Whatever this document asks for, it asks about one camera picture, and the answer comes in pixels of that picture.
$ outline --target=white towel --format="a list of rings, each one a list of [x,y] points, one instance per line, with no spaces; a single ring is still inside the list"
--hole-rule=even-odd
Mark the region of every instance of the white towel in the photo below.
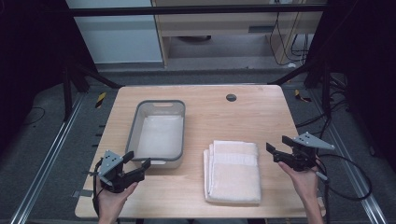
[[[254,143],[214,141],[204,151],[206,200],[212,203],[260,203],[258,157]]]

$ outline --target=beige towel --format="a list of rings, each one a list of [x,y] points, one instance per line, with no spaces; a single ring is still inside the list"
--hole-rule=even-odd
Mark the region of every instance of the beige towel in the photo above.
[[[260,203],[258,157],[254,143],[214,141],[204,151],[206,200],[212,203]]]

